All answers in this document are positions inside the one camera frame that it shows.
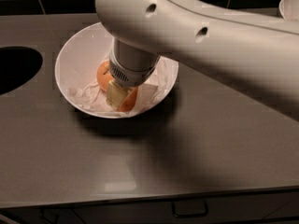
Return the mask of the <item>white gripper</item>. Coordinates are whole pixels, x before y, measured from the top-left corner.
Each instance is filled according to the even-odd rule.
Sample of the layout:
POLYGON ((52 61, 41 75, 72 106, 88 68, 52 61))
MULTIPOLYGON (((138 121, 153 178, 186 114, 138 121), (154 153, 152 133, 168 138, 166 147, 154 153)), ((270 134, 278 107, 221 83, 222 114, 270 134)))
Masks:
POLYGON ((117 109, 129 93, 125 87, 137 87, 146 82, 155 70, 160 56, 113 40, 109 53, 109 70, 115 80, 107 85, 107 103, 117 109))

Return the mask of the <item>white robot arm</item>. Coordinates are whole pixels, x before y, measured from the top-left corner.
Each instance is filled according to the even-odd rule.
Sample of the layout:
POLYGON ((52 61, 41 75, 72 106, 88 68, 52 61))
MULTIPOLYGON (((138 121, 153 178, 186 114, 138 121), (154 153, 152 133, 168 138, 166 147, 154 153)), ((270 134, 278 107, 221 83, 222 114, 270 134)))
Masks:
POLYGON ((299 119, 299 24, 199 0, 95 0, 113 36, 110 72, 139 86, 159 57, 299 119))

